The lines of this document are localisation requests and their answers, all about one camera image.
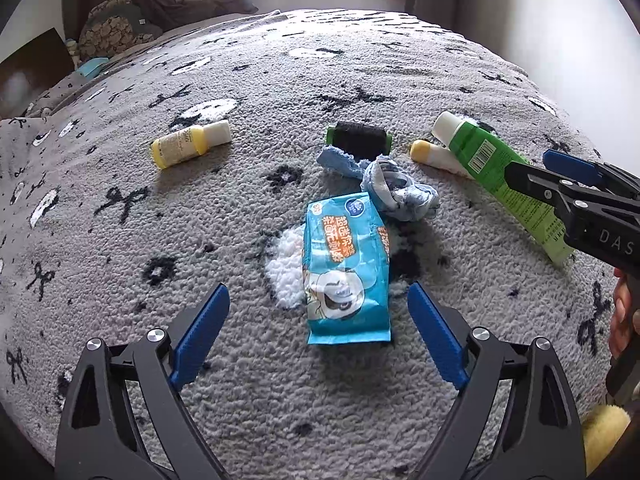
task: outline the fluffy rug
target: fluffy rug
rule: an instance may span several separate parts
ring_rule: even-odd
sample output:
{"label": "fluffy rug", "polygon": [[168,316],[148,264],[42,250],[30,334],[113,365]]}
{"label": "fluffy rug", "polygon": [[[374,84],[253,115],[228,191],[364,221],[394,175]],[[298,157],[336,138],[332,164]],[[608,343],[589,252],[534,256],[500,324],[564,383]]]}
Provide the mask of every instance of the fluffy rug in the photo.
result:
{"label": "fluffy rug", "polygon": [[[226,283],[231,313],[182,398],[234,478],[394,478],[411,471],[456,392],[406,309],[414,280],[471,325],[548,337],[581,412],[601,394],[611,268],[554,267],[475,182],[414,164],[443,110],[474,118],[533,163],[592,144],[520,68],[405,14],[273,13],[195,27],[125,57],[47,119],[0,123],[0,399],[54,457],[82,346],[165,326]],[[162,173],[149,144],[228,118],[233,143]],[[358,183],[315,163],[338,120],[386,128],[391,155],[438,189],[433,221],[388,222],[393,344],[306,345],[306,204]],[[142,396],[136,419],[165,463]],[[479,456],[499,427],[496,409]]]}

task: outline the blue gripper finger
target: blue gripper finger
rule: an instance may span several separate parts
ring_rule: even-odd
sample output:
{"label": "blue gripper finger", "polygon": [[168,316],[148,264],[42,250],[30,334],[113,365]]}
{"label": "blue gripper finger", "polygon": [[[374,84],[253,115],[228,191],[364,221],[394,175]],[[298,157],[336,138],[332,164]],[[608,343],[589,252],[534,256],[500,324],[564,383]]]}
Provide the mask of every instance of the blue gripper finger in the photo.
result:
{"label": "blue gripper finger", "polygon": [[464,367],[465,349],[418,283],[409,287],[407,306],[442,380],[452,383],[457,390],[464,388],[469,382]]}
{"label": "blue gripper finger", "polygon": [[577,180],[585,186],[598,187],[603,184],[598,168],[588,160],[555,150],[546,150],[542,155],[542,163],[549,171]]}
{"label": "blue gripper finger", "polygon": [[229,291],[219,285],[174,347],[174,370],[169,381],[179,392],[193,383],[229,313]]}

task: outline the blue towel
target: blue towel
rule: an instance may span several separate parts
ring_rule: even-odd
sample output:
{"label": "blue towel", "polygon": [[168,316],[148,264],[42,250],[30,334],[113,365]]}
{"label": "blue towel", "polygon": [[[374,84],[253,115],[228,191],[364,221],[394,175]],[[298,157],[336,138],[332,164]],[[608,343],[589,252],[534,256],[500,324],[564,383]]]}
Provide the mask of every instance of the blue towel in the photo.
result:
{"label": "blue towel", "polygon": [[87,79],[93,79],[100,73],[102,66],[108,62],[108,57],[94,57],[79,66],[76,72],[81,73]]}
{"label": "blue towel", "polygon": [[360,188],[369,193],[376,209],[399,221],[434,218],[440,207],[438,192],[418,184],[389,156],[356,162],[353,155],[340,148],[325,146],[316,161],[326,170],[361,180]]}

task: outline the white cap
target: white cap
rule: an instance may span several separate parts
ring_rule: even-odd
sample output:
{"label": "white cap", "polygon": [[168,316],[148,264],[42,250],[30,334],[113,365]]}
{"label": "white cap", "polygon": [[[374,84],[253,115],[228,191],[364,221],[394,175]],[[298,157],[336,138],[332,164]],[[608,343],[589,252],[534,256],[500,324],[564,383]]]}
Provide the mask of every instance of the white cap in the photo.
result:
{"label": "white cap", "polygon": [[217,123],[205,124],[202,129],[207,139],[209,147],[231,142],[231,130],[229,121],[218,121]]}
{"label": "white cap", "polygon": [[451,139],[458,131],[458,128],[465,122],[464,119],[455,116],[451,112],[443,112],[436,119],[431,133],[445,146],[449,146]]}

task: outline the light blue cloth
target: light blue cloth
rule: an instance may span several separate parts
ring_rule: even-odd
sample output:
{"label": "light blue cloth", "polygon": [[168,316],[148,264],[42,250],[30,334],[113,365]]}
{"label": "light blue cloth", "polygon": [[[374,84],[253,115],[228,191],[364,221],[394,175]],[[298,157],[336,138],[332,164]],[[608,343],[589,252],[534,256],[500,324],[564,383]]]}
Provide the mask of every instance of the light blue cloth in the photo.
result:
{"label": "light blue cloth", "polygon": [[107,64],[108,62],[108,57],[94,57],[79,66],[76,72],[81,73],[87,79],[93,79],[100,73],[100,70],[102,70],[102,66],[104,64]]}
{"label": "light blue cloth", "polygon": [[417,183],[389,156],[356,162],[353,155],[340,148],[325,146],[316,161],[326,170],[361,180],[360,188],[369,193],[376,209],[399,221],[435,218],[440,207],[438,192]]}
{"label": "light blue cloth", "polygon": [[371,161],[365,158],[360,162],[356,162],[353,155],[335,146],[325,146],[318,158],[316,158],[316,162],[326,170],[335,171],[342,176],[357,178],[358,180],[362,180],[364,170],[371,164]]}

